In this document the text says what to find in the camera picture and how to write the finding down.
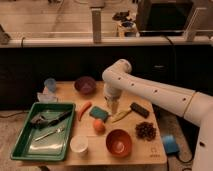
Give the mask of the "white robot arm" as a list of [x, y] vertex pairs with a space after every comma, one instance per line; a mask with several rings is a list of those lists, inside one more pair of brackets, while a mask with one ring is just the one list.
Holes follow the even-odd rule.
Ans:
[[198, 126], [192, 171], [213, 171], [213, 96], [135, 77], [131, 70], [131, 64], [120, 59], [103, 71], [105, 98], [115, 101], [125, 90]]

